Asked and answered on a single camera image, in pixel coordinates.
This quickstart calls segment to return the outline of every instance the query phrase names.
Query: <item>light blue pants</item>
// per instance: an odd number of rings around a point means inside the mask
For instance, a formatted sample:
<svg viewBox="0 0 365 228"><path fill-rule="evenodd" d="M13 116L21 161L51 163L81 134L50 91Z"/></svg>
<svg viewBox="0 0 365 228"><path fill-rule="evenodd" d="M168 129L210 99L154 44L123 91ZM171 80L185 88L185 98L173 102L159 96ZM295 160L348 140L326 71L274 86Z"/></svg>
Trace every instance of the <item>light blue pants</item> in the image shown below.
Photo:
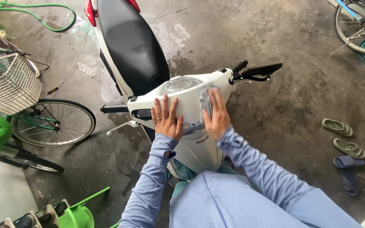
<svg viewBox="0 0 365 228"><path fill-rule="evenodd" d="M238 172L236 172L229 166L220 166L217 172L223 173L223 174L240 175ZM176 195L178 195L188 184L189 183L187 181L178 182L176 184L176 186L174 187L174 192L173 192L173 195L171 196L171 199L173 199Z"/></svg>

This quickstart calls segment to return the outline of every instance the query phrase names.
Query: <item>scooter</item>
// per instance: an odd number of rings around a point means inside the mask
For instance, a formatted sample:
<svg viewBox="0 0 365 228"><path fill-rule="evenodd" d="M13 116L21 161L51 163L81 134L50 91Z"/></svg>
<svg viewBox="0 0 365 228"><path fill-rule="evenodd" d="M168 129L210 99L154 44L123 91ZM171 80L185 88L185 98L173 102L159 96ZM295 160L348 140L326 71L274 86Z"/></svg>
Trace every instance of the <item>scooter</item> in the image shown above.
<svg viewBox="0 0 365 228"><path fill-rule="evenodd" d="M107 135L126 125L142 126L150 142L153 142L155 126L150 109L154 107L155 98L161 103L167 93L170 101L178 97L176 115L184 116L183 137L175 148L177 156L167 165L170 174L179 179L191 180L204 170L217 171L224 155L217 148L217 141L210 138L205 126L200 124L200 92L209 86L217 86L224 101L227 101L238 85L251 85L252 80L269 81L270 75L279 70L282 63L239 73L248 63L243 60L232 69L170 78L160 44L139 14L140 9L135 0L86 0L85 13L94 26L101 47L100 57L127 103L120 106L104 105L101 111L129 112L133 119L109 131Z"/></svg>

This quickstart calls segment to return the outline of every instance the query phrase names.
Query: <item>scooter tail light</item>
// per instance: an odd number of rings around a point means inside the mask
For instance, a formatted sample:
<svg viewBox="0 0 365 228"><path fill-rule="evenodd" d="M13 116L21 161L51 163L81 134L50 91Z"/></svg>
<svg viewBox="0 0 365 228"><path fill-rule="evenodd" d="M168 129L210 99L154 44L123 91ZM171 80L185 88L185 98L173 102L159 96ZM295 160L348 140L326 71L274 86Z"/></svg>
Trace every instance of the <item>scooter tail light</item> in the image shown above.
<svg viewBox="0 0 365 228"><path fill-rule="evenodd" d="M135 0L126 0L135 10L140 13L140 8Z"/></svg>
<svg viewBox="0 0 365 228"><path fill-rule="evenodd" d="M98 17L98 11L94 10L91 0L85 0L84 12L87 15L87 18L90 21L91 25L96 27L97 23L95 22L95 18Z"/></svg>

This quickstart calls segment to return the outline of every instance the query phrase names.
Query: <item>handlebar grip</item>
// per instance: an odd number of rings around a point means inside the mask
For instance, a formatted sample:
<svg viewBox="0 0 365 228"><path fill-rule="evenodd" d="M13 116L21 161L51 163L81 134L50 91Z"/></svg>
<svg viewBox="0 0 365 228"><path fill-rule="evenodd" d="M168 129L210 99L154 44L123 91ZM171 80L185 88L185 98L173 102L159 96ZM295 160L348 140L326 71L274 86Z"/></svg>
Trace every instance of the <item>handlebar grip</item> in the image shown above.
<svg viewBox="0 0 365 228"><path fill-rule="evenodd" d="M235 67L232 68L232 71L239 72L239 71L243 70L247 66L248 63L249 62L247 60L242 60L242 61L240 61L239 64L237 64Z"/></svg>
<svg viewBox="0 0 365 228"><path fill-rule="evenodd" d="M129 112L127 105L121 106L107 106L104 105L99 109L103 113L113 113L113 112Z"/></svg>

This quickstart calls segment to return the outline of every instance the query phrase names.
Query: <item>wet floor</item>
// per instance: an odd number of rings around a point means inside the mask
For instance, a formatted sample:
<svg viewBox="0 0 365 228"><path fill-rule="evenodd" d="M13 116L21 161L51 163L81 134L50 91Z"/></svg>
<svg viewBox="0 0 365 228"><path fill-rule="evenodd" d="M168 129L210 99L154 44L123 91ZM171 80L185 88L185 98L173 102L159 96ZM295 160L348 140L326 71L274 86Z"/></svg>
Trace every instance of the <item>wet floor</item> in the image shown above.
<svg viewBox="0 0 365 228"><path fill-rule="evenodd" d="M87 106L97 126L86 141L73 146L24 145L65 168L60 175L35 170L26 170L25 175L39 207L63 198L74 204L110 186L109 194L87 204L96 227L110 227L120 219L147 161L150 142L141 128L124 127L106 136L130 117L99 111L104 104L120 104L121 97L99 58L83 3L53 3L68 4L78 14L70 30L51 32L31 15L18 12L1 12L0 29L34 60L50 65L41 80L46 90L59 90L43 97ZM278 164L321 188L354 219L365 218L365 165L354 169L359 195L350 197L332 164L342 155L332 144L335 137L365 149L365 65L348 49L329 58L342 45L333 29L330 4L323 0L139 0L138 4L162 46L171 76L210 73L243 59L249 67L282 62L270 82L241 86L232 94L227 107L234 128ZM35 12L57 28L71 20L68 10ZM354 135L345 138L323 128L323 118L347 123ZM166 185L158 227L168 226L171 195L172 188Z"/></svg>

